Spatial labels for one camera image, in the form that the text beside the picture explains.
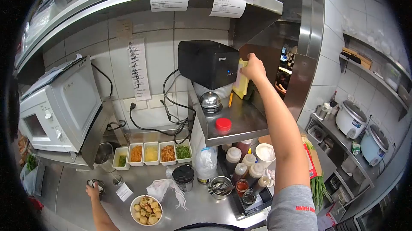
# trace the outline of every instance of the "sleeve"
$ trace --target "sleeve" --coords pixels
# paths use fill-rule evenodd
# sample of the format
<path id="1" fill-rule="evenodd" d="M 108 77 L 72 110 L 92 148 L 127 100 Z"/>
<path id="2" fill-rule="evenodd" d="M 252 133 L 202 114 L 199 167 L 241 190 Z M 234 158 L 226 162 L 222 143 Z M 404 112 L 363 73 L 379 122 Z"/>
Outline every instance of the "sleeve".
<path id="1" fill-rule="evenodd" d="M 273 197 L 272 209 L 267 217 L 267 229 L 317 230 L 312 192 L 305 185 L 283 188 Z"/>

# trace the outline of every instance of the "microwave oven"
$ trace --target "microwave oven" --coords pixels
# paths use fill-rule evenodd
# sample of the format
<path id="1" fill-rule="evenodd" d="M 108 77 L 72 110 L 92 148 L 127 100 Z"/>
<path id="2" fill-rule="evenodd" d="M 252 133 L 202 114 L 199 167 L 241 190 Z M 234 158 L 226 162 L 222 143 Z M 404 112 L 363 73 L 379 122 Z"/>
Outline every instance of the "microwave oven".
<path id="1" fill-rule="evenodd" d="M 79 152 L 102 102 L 90 56 L 45 73 L 20 100 L 19 128 L 34 149 Z"/>

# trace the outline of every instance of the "rice cooker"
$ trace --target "rice cooker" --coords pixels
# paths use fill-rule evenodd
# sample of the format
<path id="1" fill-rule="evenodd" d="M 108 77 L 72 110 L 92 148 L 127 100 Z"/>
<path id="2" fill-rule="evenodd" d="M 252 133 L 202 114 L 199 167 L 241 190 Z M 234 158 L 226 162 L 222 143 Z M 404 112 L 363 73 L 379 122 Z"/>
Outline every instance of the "rice cooker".
<path id="1" fill-rule="evenodd" d="M 366 115 L 350 100 L 342 103 L 336 115 L 337 127 L 348 137 L 355 139 L 366 128 Z"/>
<path id="2" fill-rule="evenodd" d="M 370 130 L 369 128 L 366 129 L 360 145 L 363 157 L 371 166 L 376 166 L 383 159 L 389 148 L 388 139 L 386 139 L 384 133 L 377 125 L 371 125 Z"/>

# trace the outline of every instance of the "red lid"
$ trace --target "red lid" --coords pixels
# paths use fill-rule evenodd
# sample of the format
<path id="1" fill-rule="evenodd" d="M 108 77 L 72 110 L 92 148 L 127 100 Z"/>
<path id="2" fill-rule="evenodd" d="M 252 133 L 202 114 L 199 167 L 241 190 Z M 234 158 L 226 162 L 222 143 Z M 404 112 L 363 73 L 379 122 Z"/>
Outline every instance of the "red lid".
<path id="1" fill-rule="evenodd" d="M 219 131 L 229 131 L 232 128 L 232 122 L 229 119 L 219 118 L 216 120 L 216 129 Z"/>

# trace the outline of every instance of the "container of garnish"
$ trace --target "container of garnish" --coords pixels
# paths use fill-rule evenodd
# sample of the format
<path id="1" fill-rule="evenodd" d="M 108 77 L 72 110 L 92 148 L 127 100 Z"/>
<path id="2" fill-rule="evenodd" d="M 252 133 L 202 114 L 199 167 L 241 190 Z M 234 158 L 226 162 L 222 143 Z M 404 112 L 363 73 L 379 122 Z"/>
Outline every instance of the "container of garnish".
<path id="1" fill-rule="evenodd" d="M 143 143 L 131 143 L 127 163 L 132 167 L 143 166 Z"/>
<path id="2" fill-rule="evenodd" d="M 143 162 L 147 166 L 159 164 L 159 143 L 157 141 L 143 144 Z"/>
<path id="3" fill-rule="evenodd" d="M 192 161 L 192 148 L 190 147 L 190 141 L 186 140 L 180 144 L 183 140 L 177 140 L 175 143 L 176 157 L 179 163 L 187 163 Z"/>
<path id="4" fill-rule="evenodd" d="M 130 164 L 127 163 L 128 152 L 128 147 L 116 148 L 112 167 L 114 167 L 116 170 L 129 170 Z"/>
<path id="5" fill-rule="evenodd" d="M 176 164 L 176 149 L 173 141 L 159 143 L 160 164 L 170 166 Z"/>

